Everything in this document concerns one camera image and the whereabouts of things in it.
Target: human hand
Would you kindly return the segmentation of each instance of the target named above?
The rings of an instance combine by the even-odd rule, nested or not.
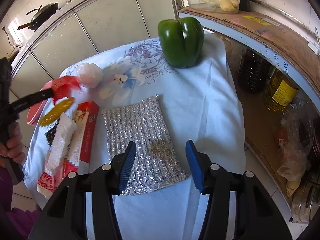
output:
[[[22,163],[25,159],[25,154],[23,152],[23,145],[21,142],[22,135],[20,132],[20,126],[17,122],[12,124],[12,136],[7,141],[7,148],[0,143],[0,155],[3,157],[12,158],[16,163]],[[0,166],[4,167],[3,160],[0,161]]]

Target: metal mesh scrubber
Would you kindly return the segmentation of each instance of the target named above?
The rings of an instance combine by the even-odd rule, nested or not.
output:
[[[127,188],[122,195],[140,195],[185,180],[161,114],[158,95],[134,105],[109,108],[102,112],[107,130],[110,159],[137,145]]]

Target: pink bowl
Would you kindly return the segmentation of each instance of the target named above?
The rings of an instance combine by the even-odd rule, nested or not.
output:
[[[41,88],[40,91],[50,88],[51,85],[52,85],[52,80],[50,80],[47,84],[45,84],[43,86],[43,88]],[[38,120],[39,120],[39,117],[42,113],[42,110],[43,110],[46,102],[47,102],[47,99],[30,107],[28,115],[27,115],[27,124],[28,125],[32,125],[32,126],[36,127]]]

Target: cardboard box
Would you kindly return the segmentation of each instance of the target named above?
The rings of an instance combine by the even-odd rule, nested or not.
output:
[[[320,60],[308,46],[308,41],[284,24],[258,12],[221,14],[190,7],[179,12],[223,24],[268,46],[295,66],[320,96]]]
[[[69,172],[75,171],[79,175],[89,173],[92,139],[98,112],[99,106],[94,101],[78,105],[73,118],[77,129],[72,135],[63,165],[53,177],[43,172],[37,182],[37,191],[47,199],[52,196]]]

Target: green bell pepper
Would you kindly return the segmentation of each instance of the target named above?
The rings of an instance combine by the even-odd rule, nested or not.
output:
[[[204,30],[197,19],[163,20],[158,24],[158,35],[162,52],[171,66],[192,67],[200,59]]]

